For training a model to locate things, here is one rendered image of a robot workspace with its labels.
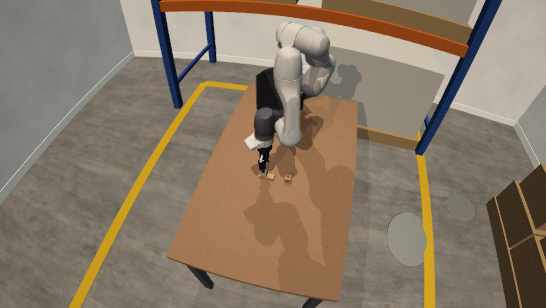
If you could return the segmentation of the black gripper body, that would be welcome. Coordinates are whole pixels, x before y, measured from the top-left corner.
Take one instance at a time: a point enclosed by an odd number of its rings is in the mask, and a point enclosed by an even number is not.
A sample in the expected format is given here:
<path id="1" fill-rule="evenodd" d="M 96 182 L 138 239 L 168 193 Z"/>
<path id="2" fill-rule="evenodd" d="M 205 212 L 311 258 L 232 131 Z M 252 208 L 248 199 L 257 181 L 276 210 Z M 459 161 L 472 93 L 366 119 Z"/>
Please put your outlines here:
<path id="1" fill-rule="evenodd" d="M 269 146 L 269 147 L 266 147 L 266 148 L 260 148 L 260 149 L 257 149 L 259 152 L 260 152 L 260 157 L 261 155 L 263 155 L 263 158 L 266 157 L 266 153 L 270 152 L 272 149 L 272 145 Z"/>

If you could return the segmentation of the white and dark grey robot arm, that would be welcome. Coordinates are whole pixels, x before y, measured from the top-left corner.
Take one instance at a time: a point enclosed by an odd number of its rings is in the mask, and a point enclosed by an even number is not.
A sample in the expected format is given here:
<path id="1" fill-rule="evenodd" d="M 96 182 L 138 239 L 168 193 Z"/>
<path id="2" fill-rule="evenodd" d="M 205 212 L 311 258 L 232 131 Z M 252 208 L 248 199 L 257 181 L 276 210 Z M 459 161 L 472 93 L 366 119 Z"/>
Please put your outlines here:
<path id="1" fill-rule="evenodd" d="M 336 60 L 328 51 L 329 38 L 320 27 L 283 22 L 276 30 L 276 41 L 279 50 L 273 79 L 284 109 L 264 107 L 256 112 L 255 133 L 244 141 L 250 151 L 271 146 L 274 133 L 277 133 L 282 146 L 289 148 L 298 145 L 303 138 L 300 130 L 300 97 L 303 92 L 317 97 L 335 70 Z M 308 70 L 303 70 L 301 53 L 311 65 Z"/>

